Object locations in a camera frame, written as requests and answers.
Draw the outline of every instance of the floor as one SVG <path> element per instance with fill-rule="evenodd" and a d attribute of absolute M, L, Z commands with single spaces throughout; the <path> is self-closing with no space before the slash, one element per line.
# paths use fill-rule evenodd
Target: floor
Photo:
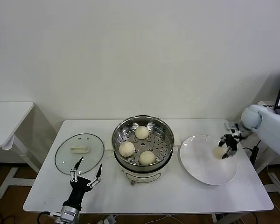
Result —
<path fill-rule="evenodd" d="M 0 169 L 0 185 L 5 179 L 5 176 L 8 174 L 11 167 L 1 167 Z M 274 172 L 280 180 L 280 168 L 274 167 L 269 168 L 268 171 Z M 263 170 L 259 176 L 263 184 L 271 183 L 270 179 L 266 175 L 267 169 Z M 17 178 L 35 178 L 36 173 L 30 167 L 21 167 L 16 174 Z M 36 223 L 36 219 L 38 214 L 29 213 L 23 210 L 23 204 L 25 202 L 26 197 L 30 191 L 30 187 L 9 187 L 6 191 L 2 200 L 0 200 L 0 214 L 3 218 L 6 218 L 10 215 L 14 215 L 16 218 L 16 222 L 18 224 L 32 224 Z M 280 197 L 278 193 L 269 193 L 269 196 L 273 203 L 275 203 L 280 208 Z M 278 223 L 280 224 L 280 212 L 274 208 L 272 211 L 268 212 L 257 212 L 256 216 L 258 218 L 259 224 L 271 224 Z M 96 224 L 102 215 L 81 215 L 80 223 L 81 224 Z M 153 221 L 158 218 L 162 218 L 164 216 L 158 215 L 134 215 L 134 216 L 126 216 L 119 215 L 116 220 L 117 224 L 145 224 L 148 221 Z M 175 215 L 174 217 L 180 219 L 184 224 L 211 224 L 212 219 L 211 215 Z M 243 221 L 245 224 L 256 224 L 256 219 L 253 214 L 248 214 L 243 217 Z M 7 219 L 5 224 L 13 224 L 14 221 L 12 218 Z M 42 224 L 52 224 L 54 221 L 49 217 L 43 216 L 41 218 Z M 165 218 L 156 224 L 178 224 L 179 222 L 171 219 Z"/>

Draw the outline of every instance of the power strip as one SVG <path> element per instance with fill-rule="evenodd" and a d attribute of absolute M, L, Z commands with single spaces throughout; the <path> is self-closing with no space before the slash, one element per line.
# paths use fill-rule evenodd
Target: power strip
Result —
<path fill-rule="evenodd" d="M 115 224 L 115 223 L 116 223 L 116 220 L 113 215 L 109 215 L 107 218 L 105 218 L 103 220 L 101 219 L 98 222 L 98 224 Z"/>

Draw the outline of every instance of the steamed bun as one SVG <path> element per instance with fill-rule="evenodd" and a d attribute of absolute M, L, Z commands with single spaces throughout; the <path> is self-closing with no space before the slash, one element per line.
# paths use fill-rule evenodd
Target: steamed bun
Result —
<path fill-rule="evenodd" d="M 119 153 L 124 157 L 129 157 L 133 155 L 134 152 L 135 152 L 135 146 L 133 143 L 129 141 L 124 142 L 119 146 Z"/>
<path fill-rule="evenodd" d="M 155 155 L 150 151 L 145 151 L 140 155 L 140 164 L 141 165 L 150 165 L 155 163 Z"/>
<path fill-rule="evenodd" d="M 135 135 L 138 139 L 146 139 L 149 135 L 149 130 L 145 126 L 139 126 L 135 131 Z"/>

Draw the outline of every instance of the stainless steel steamer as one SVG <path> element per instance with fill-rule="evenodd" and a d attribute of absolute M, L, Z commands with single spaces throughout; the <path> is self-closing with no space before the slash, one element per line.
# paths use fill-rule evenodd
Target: stainless steel steamer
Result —
<path fill-rule="evenodd" d="M 146 126 L 149 136 L 138 139 L 135 130 L 139 126 Z M 119 146 L 129 141 L 135 145 L 135 153 L 130 157 L 123 157 L 119 153 Z M 133 182 L 147 183 L 161 177 L 166 164 L 169 162 L 174 145 L 174 135 L 170 127 L 162 120 L 146 115 L 130 117 L 121 122 L 112 135 L 114 156 L 122 167 L 123 173 Z M 141 165 L 139 157 L 144 151 L 154 153 L 156 162 Z"/>

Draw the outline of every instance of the white wall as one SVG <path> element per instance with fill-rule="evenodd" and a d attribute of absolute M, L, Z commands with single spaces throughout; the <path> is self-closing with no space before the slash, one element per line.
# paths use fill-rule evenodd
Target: white wall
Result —
<path fill-rule="evenodd" d="M 0 101 L 64 119 L 235 118 L 280 85 L 280 0 L 0 0 Z"/>

